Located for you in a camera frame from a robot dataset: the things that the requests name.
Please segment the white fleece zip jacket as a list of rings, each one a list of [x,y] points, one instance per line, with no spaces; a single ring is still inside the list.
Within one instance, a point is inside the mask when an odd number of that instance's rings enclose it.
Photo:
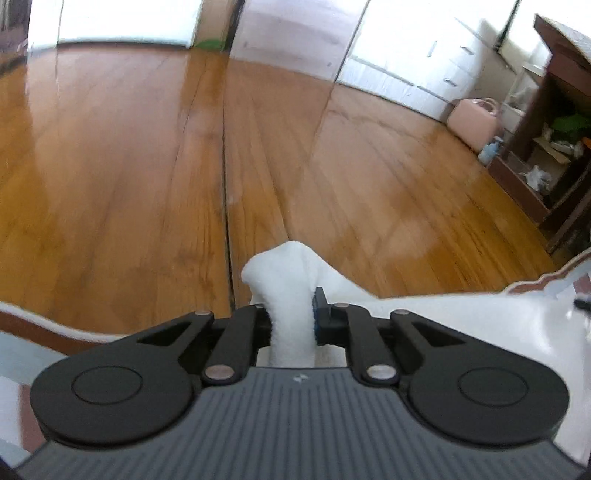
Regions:
[[[556,442],[574,460],[590,455],[590,316],[573,305],[573,295],[554,297],[548,287],[521,292],[517,285],[494,294],[448,294],[379,299],[332,268],[314,250],[290,241],[253,256],[242,269],[253,304],[266,307],[270,346],[263,366],[339,367],[345,353],[315,340],[312,297],[322,288],[329,302],[366,308],[387,318],[407,309],[446,327],[537,360],[559,373],[570,405]]]

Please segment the striped pink grey rug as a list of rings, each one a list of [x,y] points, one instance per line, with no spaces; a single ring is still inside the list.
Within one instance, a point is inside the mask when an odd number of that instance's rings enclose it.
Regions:
[[[579,257],[515,284],[575,297]],[[399,371],[394,387],[339,367],[249,368],[205,385],[226,322],[192,311],[129,335],[1,307],[5,479],[586,479],[557,444],[569,405],[551,367],[407,309],[372,314]]]

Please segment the pink case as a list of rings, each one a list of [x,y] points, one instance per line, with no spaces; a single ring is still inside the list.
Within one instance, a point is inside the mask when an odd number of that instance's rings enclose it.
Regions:
[[[503,133],[500,104],[492,98],[462,99],[447,119],[448,129],[471,150],[480,153]]]

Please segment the dark wooden shelf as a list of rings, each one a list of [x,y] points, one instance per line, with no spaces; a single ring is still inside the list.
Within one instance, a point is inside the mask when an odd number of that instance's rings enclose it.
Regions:
[[[488,171],[538,225],[552,253],[590,213],[590,39],[540,15],[534,29],[550,59]]]

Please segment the white drawer cabinet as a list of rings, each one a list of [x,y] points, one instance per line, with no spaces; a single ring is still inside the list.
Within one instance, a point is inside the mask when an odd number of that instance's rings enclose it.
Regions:
[[[501,100],[515,73],[492,46],[495,32],[460,20],[393,27],[363,23],[339,72],[342,85],[438,121],[464,98]]]

